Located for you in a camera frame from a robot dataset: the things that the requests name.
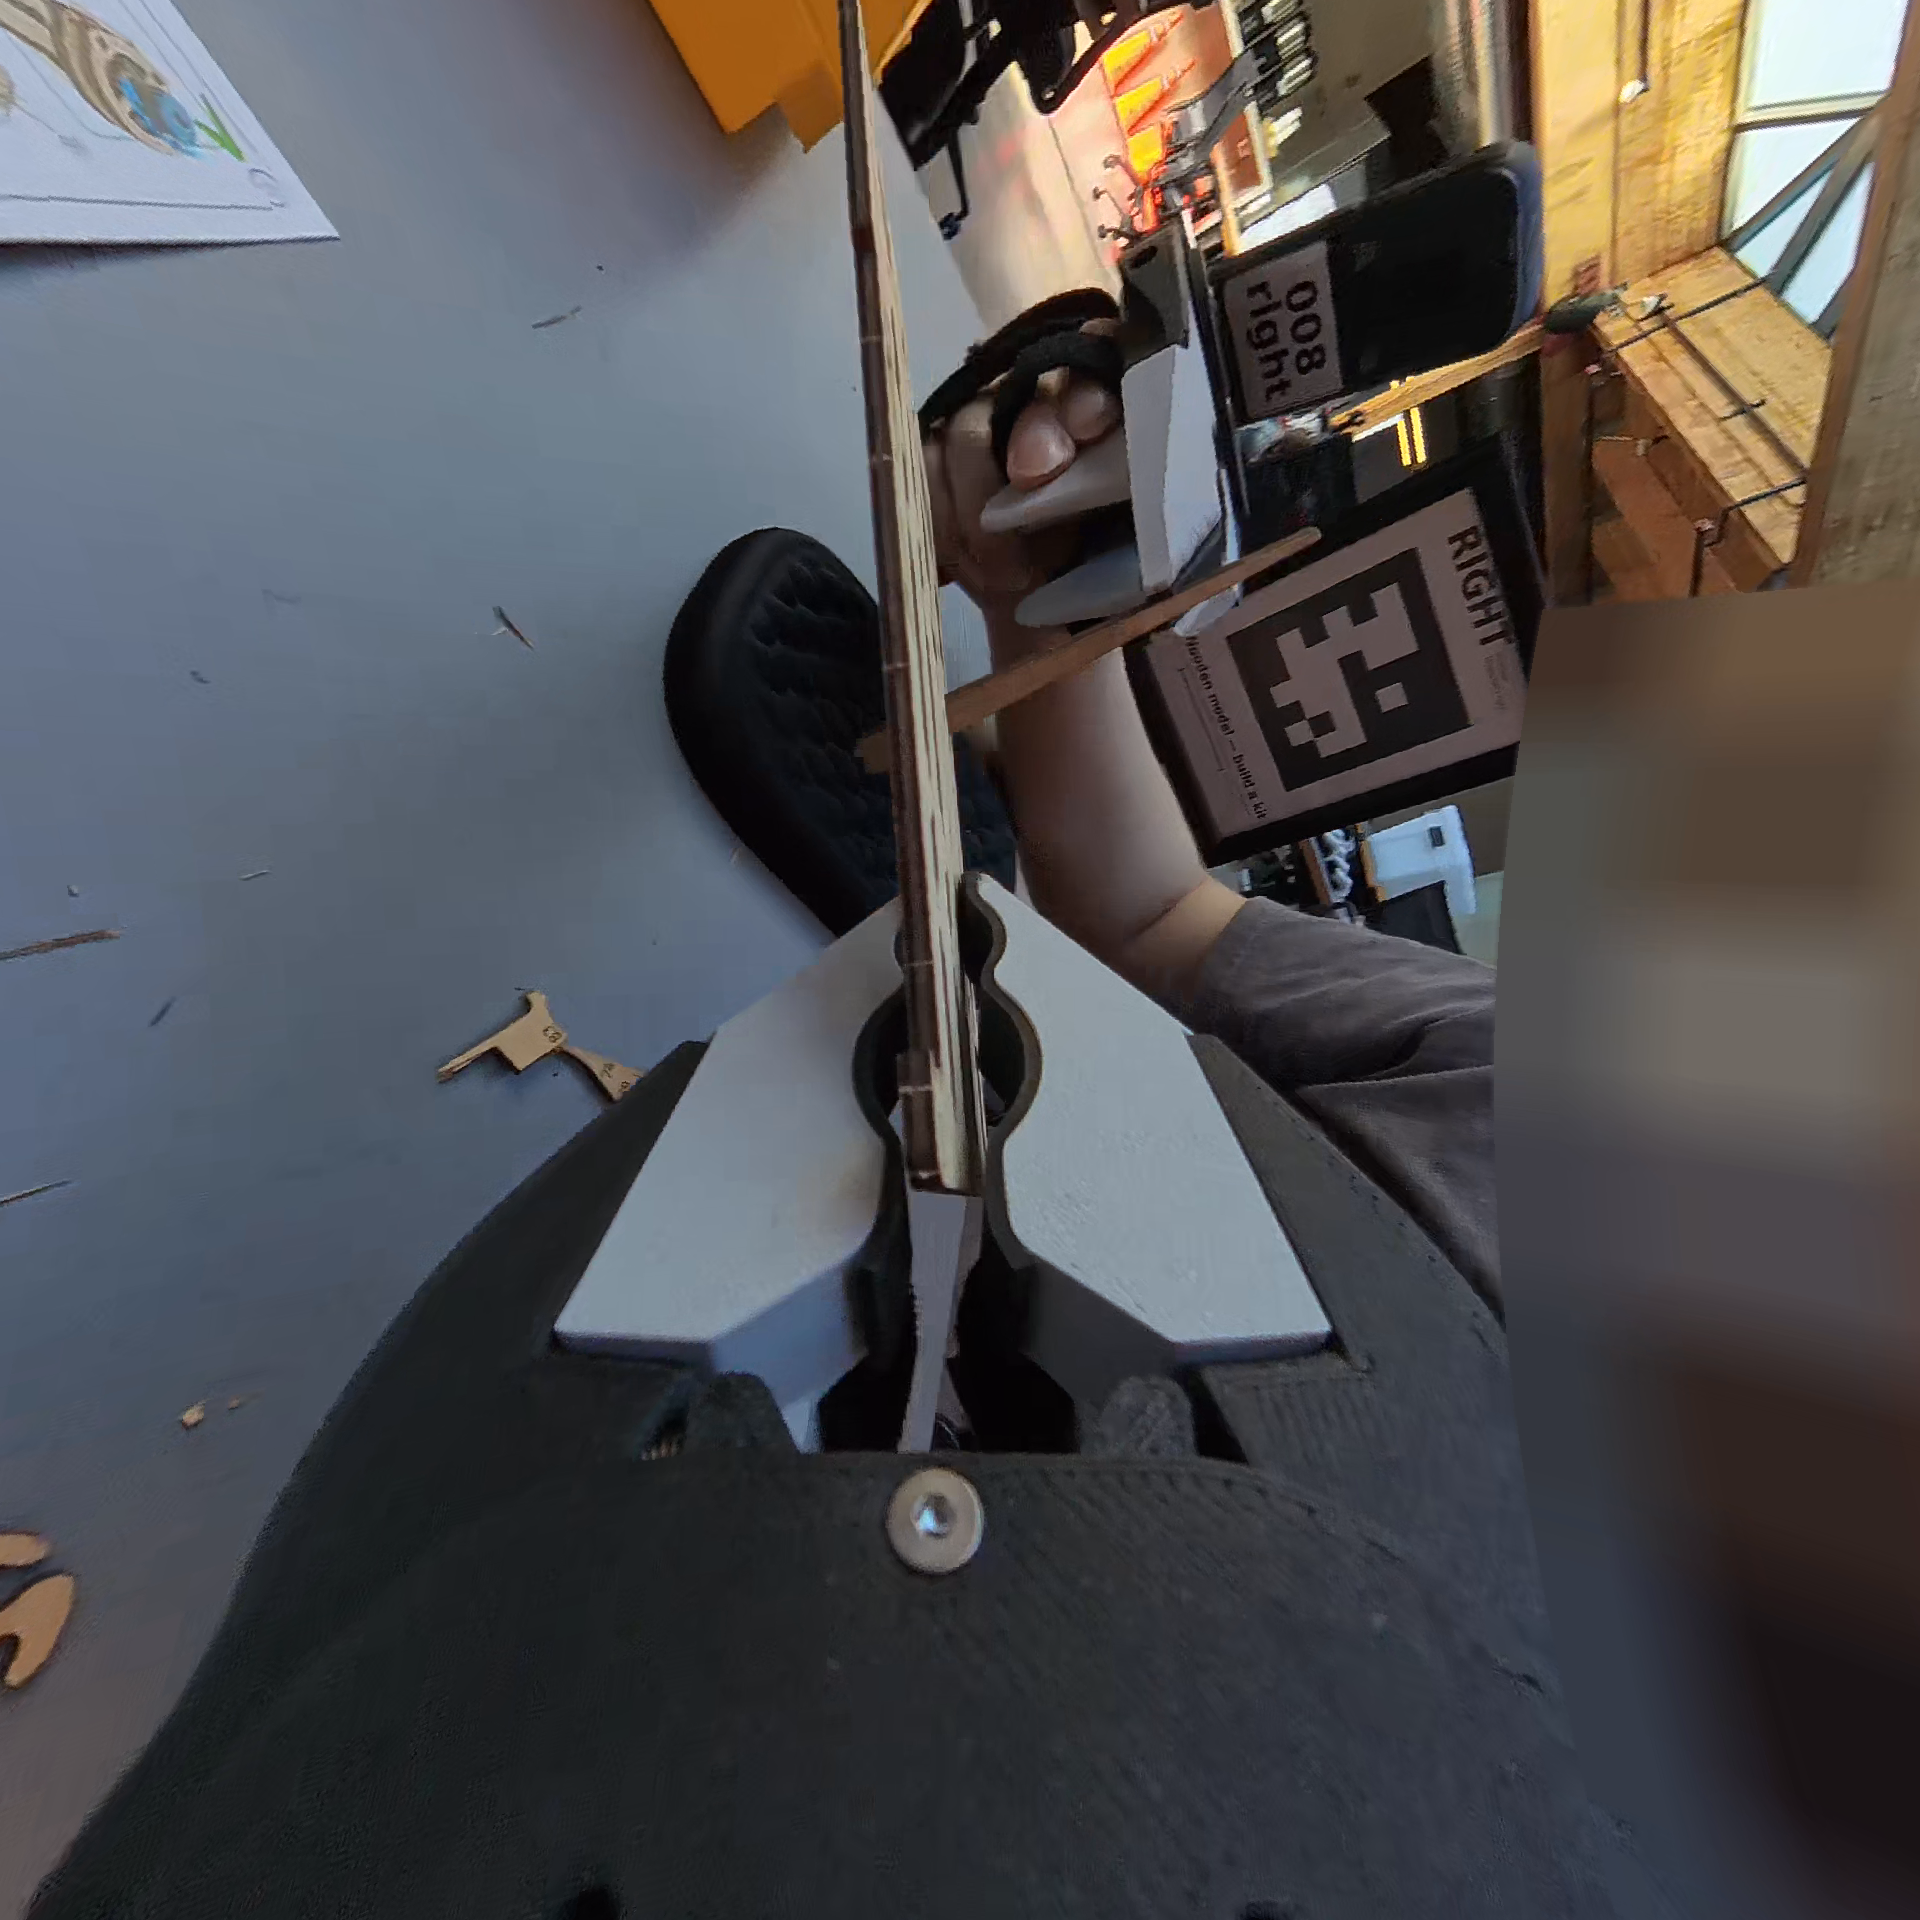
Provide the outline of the small key-shaped wooden part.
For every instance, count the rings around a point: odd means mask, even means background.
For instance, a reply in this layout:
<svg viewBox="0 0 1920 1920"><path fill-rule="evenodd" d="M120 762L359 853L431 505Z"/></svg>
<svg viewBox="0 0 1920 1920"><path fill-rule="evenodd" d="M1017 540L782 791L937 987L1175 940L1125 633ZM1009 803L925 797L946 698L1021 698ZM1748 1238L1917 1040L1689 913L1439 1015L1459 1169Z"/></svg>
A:
<svg viewBox="0 0 1920 1920"><path fill-rule="evenodd" d="M605 1103L623 1103L648 1075L648 1072L632 1072L632 1065L623 1065L592 1046L576 1046L539 990L521 990L521 1015L511 1025L499 1025L496 1037L483 1037L480 1046L447 1058L435 1072L435 1080L444 1088L462 1072L472 1072L473 1062L499 1062L511 1072L532 1072L539 1062L569 1062L599 1088Z"/></svg>

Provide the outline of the pointed wooden stick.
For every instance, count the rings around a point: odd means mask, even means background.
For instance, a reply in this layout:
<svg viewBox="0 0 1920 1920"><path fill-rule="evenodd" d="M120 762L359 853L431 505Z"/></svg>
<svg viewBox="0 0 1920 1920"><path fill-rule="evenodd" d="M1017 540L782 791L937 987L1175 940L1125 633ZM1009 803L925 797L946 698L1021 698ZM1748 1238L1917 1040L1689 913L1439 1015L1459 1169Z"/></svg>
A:
<svg viewBox="0 0 1920 1920"><path fill-rule="evenodd" d="M1203 574L1186 591L1155 598L1125 615L1113 615L1113 623L1079 624L1061 644L1046 644L1042 654L1021 656L1017 667L999 667L978 682L953 686L946 698L946 729L970 732L976 723L1036 698L1050 682L1084 670L1094 656L1113 656L1114 645L1125 645L1138 635L1172 624L1175 615L1198 612L1203 603L1224 598L1229 587L1243 587L1243 583L1301 558L1306 547L1317 547L1313 523L1283 534L1275 547L1259 547L1255 558Z"/></svg>

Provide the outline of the curved wooden part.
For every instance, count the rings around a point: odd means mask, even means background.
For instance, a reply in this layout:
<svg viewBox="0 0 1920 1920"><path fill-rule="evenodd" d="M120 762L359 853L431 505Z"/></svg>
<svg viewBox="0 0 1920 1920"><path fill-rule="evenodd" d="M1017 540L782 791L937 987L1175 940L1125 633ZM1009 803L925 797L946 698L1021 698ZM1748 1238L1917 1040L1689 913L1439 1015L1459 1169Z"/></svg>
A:
<svg viewBox="0 0 1920 1920"><path fill-rule="evenodd" d="M0 1605L0 1685L18 1691L53 1659L74 1612L74 1576L43 1571Z"/></svg>

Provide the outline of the person's right hand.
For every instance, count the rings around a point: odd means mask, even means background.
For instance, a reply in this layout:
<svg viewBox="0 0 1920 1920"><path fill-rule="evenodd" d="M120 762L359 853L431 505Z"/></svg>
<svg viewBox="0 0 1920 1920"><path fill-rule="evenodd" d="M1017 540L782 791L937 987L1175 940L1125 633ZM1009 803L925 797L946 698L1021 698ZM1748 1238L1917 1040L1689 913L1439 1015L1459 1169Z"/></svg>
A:
<svg viewBox="0 0 1920 1920"><path fill-rule="evenodd" d="M1055 292L978 337L921 402L925 494L942 583L976 612L1009 615L1021 598L1079 561L1079 514L989 528L999 489L1036 494L1119 428L1114 300Z"/></svg>

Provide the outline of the yellow plastic bin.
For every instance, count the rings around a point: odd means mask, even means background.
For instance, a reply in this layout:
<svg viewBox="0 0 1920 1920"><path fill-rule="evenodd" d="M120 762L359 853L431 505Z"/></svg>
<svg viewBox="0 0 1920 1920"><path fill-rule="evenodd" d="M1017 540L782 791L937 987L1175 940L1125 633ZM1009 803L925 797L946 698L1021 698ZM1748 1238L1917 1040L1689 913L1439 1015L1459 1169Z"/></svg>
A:
<svg viewBox="0 0 1920 1920"><path fill-rule="evenodd" d="M833 0L651 0L651 13L728 135L780 113L817 145L846 121Z"/></svg>

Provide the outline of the plywood sheet with long slots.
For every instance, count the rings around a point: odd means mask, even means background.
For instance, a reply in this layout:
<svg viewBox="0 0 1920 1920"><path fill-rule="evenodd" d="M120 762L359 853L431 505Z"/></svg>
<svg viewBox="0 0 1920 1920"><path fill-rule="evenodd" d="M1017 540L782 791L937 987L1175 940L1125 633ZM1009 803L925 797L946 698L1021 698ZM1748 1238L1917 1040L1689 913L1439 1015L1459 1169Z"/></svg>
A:
<svg viewBox="0 0 1920 1920"><path fill-rule="evenodd" d="M846 152L866 442L876 494L876 603L884 678L884 760L897 853L902 1178L925 1191L986 1191L986 1098L976 1072L976 987L958 940L958 797L946 723L942 561L911 395L897 265L884 206L878 106L861 0L838 0Z"/></svg>

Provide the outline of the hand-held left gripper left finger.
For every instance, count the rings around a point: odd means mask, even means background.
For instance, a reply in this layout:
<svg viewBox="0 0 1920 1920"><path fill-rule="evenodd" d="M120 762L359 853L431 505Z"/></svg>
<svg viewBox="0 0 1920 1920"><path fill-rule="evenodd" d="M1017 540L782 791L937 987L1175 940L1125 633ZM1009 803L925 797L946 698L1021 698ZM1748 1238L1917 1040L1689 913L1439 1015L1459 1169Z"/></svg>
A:
<svg viewBox="0 0 1920 1920"><path fill-rule="evenodd" d="M866 1363L916 1359L897 1135L853 1046L897 990L897 904L720 1020L579 1269L555 1345L767 1385L799 1448Z"/></svg>

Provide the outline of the white instruction booklet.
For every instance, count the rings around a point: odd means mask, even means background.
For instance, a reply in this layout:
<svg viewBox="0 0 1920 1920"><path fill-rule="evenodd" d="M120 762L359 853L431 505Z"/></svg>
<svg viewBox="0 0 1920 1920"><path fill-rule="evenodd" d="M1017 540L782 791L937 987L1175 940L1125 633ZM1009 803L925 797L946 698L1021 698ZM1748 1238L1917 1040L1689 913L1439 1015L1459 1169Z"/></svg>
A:
<svg viewBox="0 0 1920 1920"><path fill-rule="evenodd" d="M175 4L0 4L7 245L334 243Z"/></svg>

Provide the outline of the person's right forearm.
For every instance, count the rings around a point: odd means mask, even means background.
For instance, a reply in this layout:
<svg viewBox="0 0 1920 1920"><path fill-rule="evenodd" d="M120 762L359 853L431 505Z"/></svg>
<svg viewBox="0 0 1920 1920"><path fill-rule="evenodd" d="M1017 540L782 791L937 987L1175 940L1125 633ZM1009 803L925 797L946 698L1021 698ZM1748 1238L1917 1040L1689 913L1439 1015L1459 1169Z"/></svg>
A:
<svg viewBox="0 0 1920 1920"><path fill-rule="evenodd" d="M997 744L1029 904L1286 1098L1507 1311L1496 969L1214 878L1114 656Z"/></svg>

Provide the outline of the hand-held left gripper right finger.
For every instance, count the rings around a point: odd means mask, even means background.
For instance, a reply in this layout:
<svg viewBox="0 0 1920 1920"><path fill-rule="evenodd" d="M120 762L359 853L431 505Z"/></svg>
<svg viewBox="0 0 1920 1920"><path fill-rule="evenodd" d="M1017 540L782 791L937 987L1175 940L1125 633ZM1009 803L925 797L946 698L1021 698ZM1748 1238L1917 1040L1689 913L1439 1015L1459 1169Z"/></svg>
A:
<svg viewBox="0 0 1920 1920"><path fill-rule="evenodd" d="M986 1098L978 1253L948 1327L948 1433L1021 1359L1067 1398L1324 1353L1329 1309L1198 1037L989 876L958 886Z"/></svg>

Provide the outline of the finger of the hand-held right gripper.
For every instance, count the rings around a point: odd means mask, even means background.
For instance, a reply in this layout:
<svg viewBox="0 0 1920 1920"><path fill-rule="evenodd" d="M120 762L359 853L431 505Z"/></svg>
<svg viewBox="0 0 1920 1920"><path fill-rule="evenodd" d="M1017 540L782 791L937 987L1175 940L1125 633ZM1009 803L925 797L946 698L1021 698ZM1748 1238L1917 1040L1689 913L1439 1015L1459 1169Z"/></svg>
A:
<svg viewBox="0 0 1920 1920"><path fill-rule="evenodd" d="M1155 225L1114 265L1119 439L1132 540L1145 598L1192 587L1235 547L1220 467L1220 407L1192 314L1192 260L1182 225Z"/></svg>

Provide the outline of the black quilted wrist rest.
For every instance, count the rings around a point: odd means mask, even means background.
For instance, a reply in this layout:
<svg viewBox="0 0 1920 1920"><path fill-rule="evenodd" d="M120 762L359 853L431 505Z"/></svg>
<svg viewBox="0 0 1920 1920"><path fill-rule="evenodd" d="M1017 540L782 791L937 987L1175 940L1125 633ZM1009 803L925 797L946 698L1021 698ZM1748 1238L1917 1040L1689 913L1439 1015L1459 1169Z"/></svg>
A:
<svg viewBox="0 0 1920 1920"><path fill-rule="evenodd" d="M878 612L823 540L765 523L705 561L662 706L711 814L827 940L897 897L896 791L861 760L884 723Z"/></svg>

